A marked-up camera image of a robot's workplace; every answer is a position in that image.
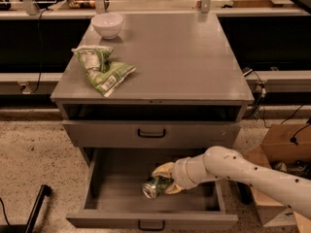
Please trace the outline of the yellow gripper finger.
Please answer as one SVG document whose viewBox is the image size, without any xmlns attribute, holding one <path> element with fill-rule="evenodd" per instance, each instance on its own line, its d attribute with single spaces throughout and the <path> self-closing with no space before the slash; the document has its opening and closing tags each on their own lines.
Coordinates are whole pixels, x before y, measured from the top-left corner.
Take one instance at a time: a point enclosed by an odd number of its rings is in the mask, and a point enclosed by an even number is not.
<svg viewBox="0 0 311 233">
<path fill-rule="evenodd" d="M 179 186 L 176 183 L 172 183 L 171 185 L 169 185 L 165 190 L 164 193 L 165 194 L 177 194 L 179 192 L 181 192 L 183 190 L 183 188 L 181 186 Z"/>
<path fill-rule="evenodd" d="M 173 162 L 167 162 L 165 164 L 162 164 L 153 170 L 152 176 L 153 177 L 160 176 L 160 177 L 164 177 L 166 179 L 171 179 L 173 167 L 174 167 Z"/>
</svg>

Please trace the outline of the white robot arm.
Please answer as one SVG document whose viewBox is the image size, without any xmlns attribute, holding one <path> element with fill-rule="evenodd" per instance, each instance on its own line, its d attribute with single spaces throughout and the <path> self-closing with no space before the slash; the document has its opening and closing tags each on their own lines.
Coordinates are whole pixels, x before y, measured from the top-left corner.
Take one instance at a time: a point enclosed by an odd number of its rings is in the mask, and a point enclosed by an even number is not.
<svg viewBox="0 0 311 233">
<path fill-rule="evenodd" d="M 172 187 L 192 189 L 201 183 L 233 180 L 311 219 L 311 181 L 254 164 L 236 150 L 211 147 L 195 157 L 178 159 L 158 166 L 153 177 L 171 178 Z"/>
</svg>

